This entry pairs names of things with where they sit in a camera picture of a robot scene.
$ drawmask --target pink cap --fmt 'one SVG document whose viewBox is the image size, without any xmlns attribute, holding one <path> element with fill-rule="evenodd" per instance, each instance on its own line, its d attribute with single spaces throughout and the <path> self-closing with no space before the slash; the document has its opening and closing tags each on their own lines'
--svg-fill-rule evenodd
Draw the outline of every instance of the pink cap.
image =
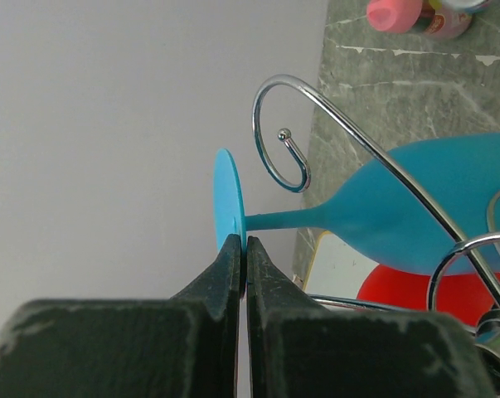
<svg viewBox="0 0 500 398">
<path fill-rule="evenodd" d="M 380 32 L 404 33 L 419 19 L 423 0 L 371 0 L 366 17 Z"/>
</svg>

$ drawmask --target white surface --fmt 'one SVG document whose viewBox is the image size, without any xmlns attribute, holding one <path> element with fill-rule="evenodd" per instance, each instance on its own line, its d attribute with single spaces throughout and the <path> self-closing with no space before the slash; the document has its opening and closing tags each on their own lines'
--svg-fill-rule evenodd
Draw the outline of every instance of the white surface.
<svg viewBox="0 0 500 398">
<path fill-rule="evenodd" d="M 310 294 L 355 299 L 364 280 L 378 265 L 331 233 L 318 239 L 303 290 Z"/>
<path fill-rule="evenodd" d="M 317 81 L 326 7 L 0 2 L 0 325 L 33 298 L 161 298 L 190 282 L 215 256 L 219 147 L 249 213 L 298 208 L 261 165 L 250 112 L 276 73 Z M 288 89 L 265 101 L 270 156 L 292 179 L 275 135 L 290 127 L 305 150 L 312 111 Z M 295 231 L 260 236 L 289 271 Z"/>
</svg>

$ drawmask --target pink bottle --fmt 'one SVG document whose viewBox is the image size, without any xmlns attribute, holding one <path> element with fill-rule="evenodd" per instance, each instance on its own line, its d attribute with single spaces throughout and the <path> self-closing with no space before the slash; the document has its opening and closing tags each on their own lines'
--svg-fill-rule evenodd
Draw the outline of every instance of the pink bottle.
<svg viewBox="0 0 500 398">
<path fill-rule="evenodd" d="M 452 39 L 467 30 L 473 17 L 435 0 L 371 0 L 367 5 L 367 20 L 380 32 L 421 32 Z"/>
</svg>

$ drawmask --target gray marble countertop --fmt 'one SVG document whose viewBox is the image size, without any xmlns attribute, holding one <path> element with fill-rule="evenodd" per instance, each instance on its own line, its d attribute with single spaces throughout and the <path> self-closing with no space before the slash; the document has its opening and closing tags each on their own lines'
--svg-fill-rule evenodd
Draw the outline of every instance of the gray marble countertop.
<svg viewBox="0 0 500 398">
<path fill-rule="evenodd" d="M 461 37 L 385 34 L 366 20 L 367 0 L 330 0 L 319 89 L 385 150 L 426 138 L 500 131 L 500 0 Z M 303 207 L 331 195 L 370 155 L 316 110 Z M 303 279 L 321 231 L 301 229 L 294 274 Z"/>
</svg>

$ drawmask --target bottle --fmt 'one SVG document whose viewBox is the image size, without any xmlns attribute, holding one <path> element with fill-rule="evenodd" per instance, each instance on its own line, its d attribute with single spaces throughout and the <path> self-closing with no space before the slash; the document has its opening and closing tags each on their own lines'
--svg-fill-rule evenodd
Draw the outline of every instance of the bottle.
<svg viewBox="0 0 500 398">
<path fill-rule="evenodd" d="M 463 11 L 469 14 L 483 11 L 489 7 L 494 0 L 442 0 L 442 3 L 456 11 Z"/>
<path fill-rule="evenodd" d="M 452 39 L 467 30 L 473 16 L 452 10 L 439 0 L 371 0 L 367 20 L 380 32 L 420 32 Z"/>
</svg>

